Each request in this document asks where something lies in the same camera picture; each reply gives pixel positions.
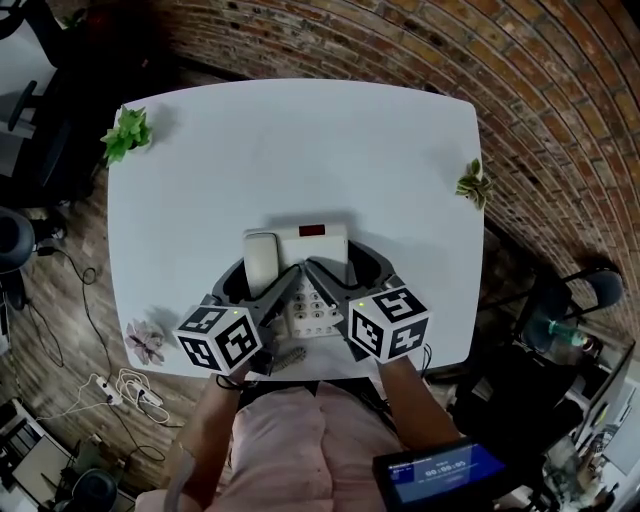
black cable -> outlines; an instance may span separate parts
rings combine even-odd
[[[147,459],[149,459],[149,460],[151,460],[153,462],[164,462],[166,460],[165,455],[160,450],[158,450],[155,446],[150,446],[150,445],[147,445],[147,444],[142,444],[142,445],[138,444],[138,442],[136,441],[135,437],[133,437],[133,434],[131,433],[131,431],[129,430],[127,425],[125,424],[124,420],[120,417],[120,415],[115,411],[115,409],[111,405],[109,405],[109,410],[114,414],[114,416],[116,418],[118,418],[118,421],[120,422],[122,427],[125,429],[127,434],[129,434],[129,437],[131,438],[131,441],[135,445],[135,448],[133,450],[131,450],[131,452],[129,452],[129,455],[127,455],[127,458],[124,461],[125,468],[127,467],[127,464],[129,464],[129,460],[131,459],[131,456],[134,453],[136,453],[137,451],[139,451]],[[144,450],[147,450],[147,449],[154,450],[156,453],[160,454],[160,457],[159,458],[152,457],[151,455],[149,455],[148,453],[146,453],[144,451]]]
[[[424,380],[427,370],[429,369],[429,365],[431,364],[431,356],[433,352],[431,350],[431,345],[428,343],[426,343],[422,348],[424,349],[424,352],[422,354],[422,371],[420,372],[420,378]],[[427,364],[425,365],[426,356],[429,356],[429,359],[427,359]]]
[[[253,388],[256,386],[256,382],[243,382],[242,384],[238,384],[237,382],[233,382],[229,377],[225,375],[217,375],[216,384],[222,389],[228,389],[232,391],[244,391],[247,388]]]
[[[62,349],[60,348],[60,342],[58,341],[58,338],[56,338],[56,335],[53,334],[53,331],[51,331],[51,327],[49,327],[49,323],[47,322],[47,319],[44,316],[42,316],[42,313],[38,311],[38,308],[36,308],[31,301],[27,302],[27,309],[29,311],[29,316],[31,317],[31,323],[33,324],[33,327],[36,330],[36,336],[38,337],[38,341],[40,342],[40,345],[42,345],[42,350],[47,355],[47,357],[51,359],[51,361],[53,361],[53,364],[55,364],[58,368],[64,368],[64,357],[62,356]],[[44,340],[42,339],[42,335],[40,333],[40,328],[36,323],[36,319],[33,317],[34,311],[44,323],[45,327],[47,328],[47,331],[49,331],[49,334],[51,335],[51,338],[53,338],[53,341],[56,344],[56,348],[58,349],[58,357],[60,358],[60,362],[56,361],[53,357],[51,357],[51,354],[45,347]]]
[[[102,348],[104,348],[105,356],[107,356],[107,363],[109,364],[109,375],[107,376],[107,383],[109,383],[109,381],[111,380],[111,377],[113,377],[113,366],[111,364],[111,357],[109,357],[109,350],[107,349],[107,343],[102,337],[102,334],[100,334],[100,331],[98,331],[96,324],[93,323],[93,319],[91,318],[91,313],[89,312],[89,304],[87,303],[87,294],[85,289],[85,287],[95,284],[98,278],[98,273],[94,267],[87,267],[86,269],[84,269],[82,274],[80,274],[80,272],[78,271],[78,267],[76,267],[76,264],[73,261],[73,258],[69,256],[66,252],[53,247],[47,248],[47,249],[49,249],[51,252],[59,252],[64,257],[66,257],[71,263],[71,266],[73,267],[73,271],[76,273],[76,275],[78,276],[78,279],[80,279],[80,282],[82,283],[82,302],[84,303],[84,312],[87,315],[87,319],[89,320],[91,327],[93,327],[93,330],[98,336],[98,339],[100,340],[100,344],[102,345]],[[91,272],[93,272],[93,275],[91,276],[91,278],[88,278],[87,274],[90,274]]]

white table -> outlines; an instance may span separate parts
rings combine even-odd
[[[124,332],[133,318],[168,336],[163,366],[207,377],[171,335],[188,307],[242,257],[242,232],[345,222],[434,311],[431,367],[466,359],[476,316],[483,216],[455,196],[480,141],[474,108],[444,96],[333,80],[212,85],[146,98],[152,147],[109,171],[109,247]],[[377,376],[340,338],[288,342],[303,363],[272,376]],[[417,367],[423,354],[412,354]]]

small plant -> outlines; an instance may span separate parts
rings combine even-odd
[[[107,165],[121,162],[130,149],[149,144],[151,128],[147,126],[147,113],[144,107],[139,110],[129,110],[123,105],[118,126],[107,130],[107,134],[100,140],[107,145],[104,152]]]
[[[471,199],[478,210],[482,210],[491,196],[493,183],[484,175],[480,161],[476,158],[467,166],[467,173],[458,180],[456,195]]]

pink flower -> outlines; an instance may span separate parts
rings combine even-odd
[[[160,353],[160,348],[164,343],[164,335],[156,325],[134,319],[133,324],[127,325],[124,342],[133,349],[142,364],[148,365],[151,362],[162,366],[164,356]]]

tablet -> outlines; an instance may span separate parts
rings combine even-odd
[[[373,472],[388,510],[429,510],[490,503],[517,487],[517,472],[464,439],[434,450],[376,457]]]

